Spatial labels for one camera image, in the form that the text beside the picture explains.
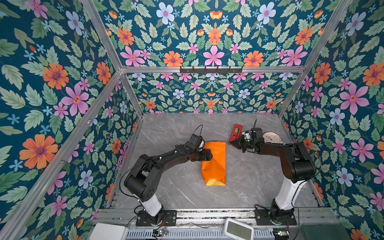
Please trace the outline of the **yellow orange wrapping paper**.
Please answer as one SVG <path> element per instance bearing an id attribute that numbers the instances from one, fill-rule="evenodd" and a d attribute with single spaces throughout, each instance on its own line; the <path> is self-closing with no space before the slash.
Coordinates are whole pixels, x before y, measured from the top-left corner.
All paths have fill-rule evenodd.
<path id="1" fill-rule="evenodd" d="M 207 186 L 226 186 L 226 146 L 224 142 L 208 142 L 204 149 L 213 157 L 202 162 L 201 175 Z"/>

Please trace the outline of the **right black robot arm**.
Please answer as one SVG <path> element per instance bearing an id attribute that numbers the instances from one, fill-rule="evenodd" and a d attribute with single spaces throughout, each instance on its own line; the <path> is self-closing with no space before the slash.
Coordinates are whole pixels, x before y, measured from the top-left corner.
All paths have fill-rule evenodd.
<path id="1" fill-rule="evenodd" d="M 281 144 L 266 143 L 263 139 L 247 140 L 243 137 L 233 140 L 230 145 L 258 155 L 280 158 L 283 175 L 281 189 L 266 210 L 264 218 L 268 223 L 295 225 L 295 202 L 304 184 L 315 176 L 316 167 L 307 148 L 302 143 Z"/>

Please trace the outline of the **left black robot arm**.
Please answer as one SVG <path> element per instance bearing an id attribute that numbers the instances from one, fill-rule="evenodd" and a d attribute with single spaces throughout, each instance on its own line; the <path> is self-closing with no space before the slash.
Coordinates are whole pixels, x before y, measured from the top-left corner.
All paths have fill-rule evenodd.
<path id="1" fill-rule="evenodd" d="M 209 162 L 212 158 L 210 150 L 195 148 L 190 144 L 177 145 L 173 150 L 158 156 L 141 155 L 126 176 L 124 186 L 139 199 L 147 215 L 154 218 L 164 209 L 156 196 L 162 174 L 188 161 Z"/>

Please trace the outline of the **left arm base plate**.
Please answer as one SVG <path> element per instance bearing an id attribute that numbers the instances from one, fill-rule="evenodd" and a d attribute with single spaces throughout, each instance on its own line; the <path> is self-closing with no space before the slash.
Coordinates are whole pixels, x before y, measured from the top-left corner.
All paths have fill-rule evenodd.
<path id="1" fill-rule="evenodd" d="M 136 227 L 174 227 L 177 221 L 176 210 L 161 210 L 156 216 L 152 217 L 146 211 L 139 211 Z"/>

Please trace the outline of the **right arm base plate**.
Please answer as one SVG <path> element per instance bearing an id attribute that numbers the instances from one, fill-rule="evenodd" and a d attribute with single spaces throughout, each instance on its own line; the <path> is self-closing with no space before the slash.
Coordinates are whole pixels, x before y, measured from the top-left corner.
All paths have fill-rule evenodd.
<path id="1" fill-rule="evenodd" d="M 298 223 L 294 215 L 294 208 L 291 210 L 280 210 L 279 208 L 272 208 L 272 210 L 255 209 L 254 212 L 257 225 L 259 226 L 282 226 L 287 224 L 296 226 Z"/>

